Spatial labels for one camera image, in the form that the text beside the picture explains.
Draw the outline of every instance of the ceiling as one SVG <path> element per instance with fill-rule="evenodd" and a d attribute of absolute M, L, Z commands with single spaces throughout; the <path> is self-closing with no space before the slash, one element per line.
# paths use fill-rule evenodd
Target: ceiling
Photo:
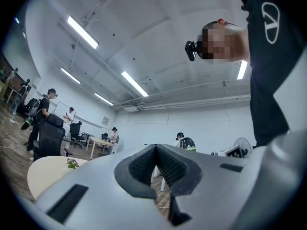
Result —
<path fill-rule="evenodd" d="M 238 0 L 43 2 L 40 22 L 26 27 L 41 30 L 40 40 L 48 42 L 42 50 L 51 59 L 50 67 L 65 68 L 81 81 L 81 88 L 97 92 L 115 105 L 141 97 L 121 76 L 123 71 L 149 94 L 145 101 L 162 93 L 164 98 L 159 101 L 167 102 L 170 91 L 192 90 L 191 86 L 209 86 L 212 82 L 214 88 L 202 88 L 194 93 L 193 99 L 249 94 L 248 81 L 223 84 L 236 80 L 240 62 L 210 65 L 200 58 L 190 62 L 184 50 L 186 41 L 195 41 L 201 28 L 213 20 L 225 18 L 246 25 L 246 14 Z M 99 42 L 96 49 L 67 24 L 69 16 L 82 25 L 90 18 L 84 27 Z M 172 101 L 191 99 L 190 91 L 187 93 L 177 93 Z"/>

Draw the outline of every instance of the floor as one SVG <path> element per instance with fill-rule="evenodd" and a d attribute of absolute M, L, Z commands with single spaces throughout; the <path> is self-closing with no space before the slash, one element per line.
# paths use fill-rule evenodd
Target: floor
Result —
<path fill-rule="evenodd" d="M 0 101 L 0 161 L 1 167 L 6 174 L 9 183 L 12 186 L 13 191 L 26 197 L 30 201 L 34 202 L 34 199 L 29 191 L 27 183 L 27 172 L 31 166 L 33 155 L 26 151 L 24 143 L 28 141 L 31 129 L 22 131 L 20 127 L 24 123 L 24 119 L 17 116 L 11 122 L 11 113 L 9 111 L 9 105 Z M 90 144 L 88 152 L 86 152 L 86 146 L 83 144 L 83 149 L 80 147 L 74 148 L 70 145 L 70 151 L 73 153 L 72 157 L 80 158 L 84 160 L 90 160 L 90 152 L 92 146 Z M 101 156 L 106 156 L 106 151 L 102 153 L 101 149 L 95 147 L 93 153 L 93 159 Z M 152 188 L 156 191 L 156 205 L 164 217 L 167 218 L 170 205 L 170 193 L 169 187 L 165 184 L 163 192 L 160 191 L 162 177 L 158 176 L 154 178 Z"/>

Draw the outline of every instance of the fluorescent light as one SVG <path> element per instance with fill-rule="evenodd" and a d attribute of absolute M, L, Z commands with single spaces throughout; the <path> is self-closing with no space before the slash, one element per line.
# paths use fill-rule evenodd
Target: fluorescent light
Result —
<path fill-rule="evenodd" d="M 245 73 L 247 65 L 248 65 L 248 63 L 246 61 L 242 60 L 240 71 L 239 71 L 238 77 L 236 79 L 242 79 L 244 77 L 244 73 Z"/>
<path fill-rule="evenodd" d="M 76 30 L 77 33 L 80 34 L 81 37 L 85 39 L 94 49 L 97 48 L 98 43 L 88 34 L 86 30 L 82 26 L 79 25 L 78 22 L 75 21 L 71 16 L 68 17 L 67 23 L 72 26 L 73 29 Z"/>
<path fill-rule="evenodd" d="M 99 97 L 101 100 L 105 101 L 106 103 L 113 105 L 111 102 L 107 101 L 104 97 L 101 97 L 99 94 L 95 93 L 95 95 Z"/>
<path fill-rule="evenodd" d="M 130 75 L 127 72 L 124 71 L 121 74 L 125 79 L 129 81 L 129 83 L 133 85 L 134 88 L 136 88 L 142 94 L 142 96 L 144 97 L 148 96 L 148 94 L 141 88 L 140 85 L 137 84 L 137 82 L 132 77 L 130 77 Z"/>
<path fill-rule="evenodd" d="M 77 80 L 75 77 L 73 77 L 71 74 L 69 74 L 64 68 L 61 69 L 65 74 L 67 74 L 70 78 L 75 80 L 78 84 L 80 84 L 80 81 Z"/>

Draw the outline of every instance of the potted plant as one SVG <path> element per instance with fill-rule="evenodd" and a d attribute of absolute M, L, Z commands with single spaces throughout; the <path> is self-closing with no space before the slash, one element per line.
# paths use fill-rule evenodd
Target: potted plant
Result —
<path fill-rule="evenodd" d="M 71 170 L 75 170 L 79 167 L 77 161 L 75 159 L 67 159 L 68 168 Z"/>

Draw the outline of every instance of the chair headrest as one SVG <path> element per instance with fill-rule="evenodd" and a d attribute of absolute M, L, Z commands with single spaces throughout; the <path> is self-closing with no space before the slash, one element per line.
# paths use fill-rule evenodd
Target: chair headrest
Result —
<path fill-rule="evenodd" d="M 52 126 L 63 128 L 63 119 L 55 116 L 54 114 L 49 114 L 46 122 L 51 124 Z"/>

